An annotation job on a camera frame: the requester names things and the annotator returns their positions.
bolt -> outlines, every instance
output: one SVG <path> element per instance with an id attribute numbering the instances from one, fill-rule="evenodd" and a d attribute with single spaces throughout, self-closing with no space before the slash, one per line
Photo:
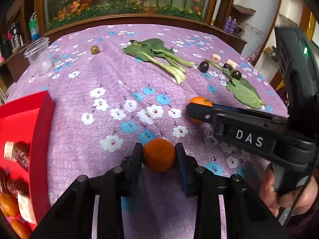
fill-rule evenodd
<path id="1" fill-rule="evenodd" d="M 115 173 L 121 173 L 123 171 L 123 168 L 120 166 L 114 167 L 113 172 Z"/>
<path id="2" fill-rule="evenodd" d="M 87 179 L 87 176 L 86 176 L 86 175 L 80 175 L 77 180 L 78 180 L 79 182 L 83 182 L 83 181 L 85 181 L 86 179 Z"/>
<path id="3" fill-rule="evenodd" d="M 239 174 L 234 174 L 234 175 L 232 175 L 232 179 L 234 181 L 239 182 L 239 181 L 241 181 L 241 176 Z"/>
<path id="4" fill-rule="evenodd" d="M 195 171 L 197 171 L 198 173 L 203 173 L 205 171 L 205 168 L 203 166 L 198 166 L 196 167 Z"/>

clear plastic cup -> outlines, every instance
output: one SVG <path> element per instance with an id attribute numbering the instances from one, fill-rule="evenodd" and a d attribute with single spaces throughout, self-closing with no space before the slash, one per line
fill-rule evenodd
<path id="1" fill-rule="evenodd" d="M 24 57 L 28 58 L 30 65 L 34 64 L 34 69 L 39 76 L 43 76 L 52 68 L 49 54 L 48 37 L 37 39 L 24 52 Z"/>

cable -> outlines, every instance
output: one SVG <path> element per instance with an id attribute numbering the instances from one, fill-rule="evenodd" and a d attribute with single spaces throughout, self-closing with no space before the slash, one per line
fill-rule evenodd
<path id="1" fill-rule="evenodd" d="M 308 184 L 310 183 L 312 174 L 313 174 L 313 172 L 314 172 L 315 169 L 316 169 L 317 158 L 318 158 L 318 155 L 319 155 L 319 137 L 318 137 L 318 134 L 316 134 L 316 149 L 317 149 L 317 150 L 316 150 L 316 154 L 315 154 L 315 159 L 314 159 L 314 163 L 313 163 L 313 165 L 312 165 L 312 167 L 311 167 L 311 171 L 310 171 L 309 177 L 308 177 L 308 179 L 307 179 L 305 185 L 303 186 L 302 190 L 301 190 L 300 193 L 298 194 L 297 198 L 295 199 L 295 201 L 294 201 L 294 203 L 293 203 L 293 205 L 292 205 L 292 207 L 291 207 L 291 211 L 290 211 L 290 213 L 289 213 L 289 215 L 288 215 L 288 217 L 287 217 L 287 219 L 286 219 L 286 221 L 285 221 L 285 223 L 284 223 L 284 225 L 283 225 L 284 228 L 287 227 L 288 222 L 289 222 L 289 220 L 290 220 L 290 218 L 291 218 L 291 215 L 292 215 L 293 211 L 295 210 L 296 205 L 297 205 L 297 203 L 298 203 L 300 197 L 302 196 L 302 194 L 304 193 L 306 187 L 307 187 Z"/>

table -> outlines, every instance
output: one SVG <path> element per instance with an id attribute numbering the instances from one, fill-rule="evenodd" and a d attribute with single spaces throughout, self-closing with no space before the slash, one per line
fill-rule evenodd
<path id="1" fill-rule="evenodd" d="M 212 54 L 220 55 L 222 63 L 235 61 L 267 104 L 262 110 L 287 116 L 283 102 L 262 75 L 215 36 L 153 24 L 99 26 L 63 36 L 49 47 L 52 71 L 38 77 L 31 65 L 8 99 L 48 90 L 56 103 L 48 149 L 51 204 L 78 175 L 102 175 L 130 155 L 136 142 L 145 144 L 155 137 L 173 145 L 182 142 L 188 155 L 215 174 L 239 173 L 252 183 L 258 180 L 249 154 L 218 143 L 210 125 L 185 116 L 185 106 L 195 96 L 245 108 L 226 89 L 222 72 L 212 66 L 208 73 L 188 68 L 187 80 L 178 85 L 157 66 L 123 53 L 130 40 L 149 38 L 162 39 L 176 55 L 197 64 Z M 99 54 L 90 53 L 93 45 L 99 47 Z M 152 118 L 146 117 L 146 111 Z M 143 168 L 136 197 L 122 199 L 126 239 L 193 238 L 196 204 L 196 198 L 183 195 L 176 167 L 165 174 Z M 224 222 L 222 238 L 226 238 Z"/>

red box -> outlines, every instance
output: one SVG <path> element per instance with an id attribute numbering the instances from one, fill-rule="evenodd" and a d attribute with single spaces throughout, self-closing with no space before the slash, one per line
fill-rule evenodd
<path id="1" fill-rule="evenodd" d="M 37 223 L 50 209 L 47 188 L 47 148 L 55 103 L 48 91 L 35 93 L 0 106 L 0 167 L 9 178 L 29 185 Z M 6 141 L 30 145 L 30 167 L 26 172 L 18 163 L 4 159 Z M 29 224 L 33 231 L 36 225 Z"/>

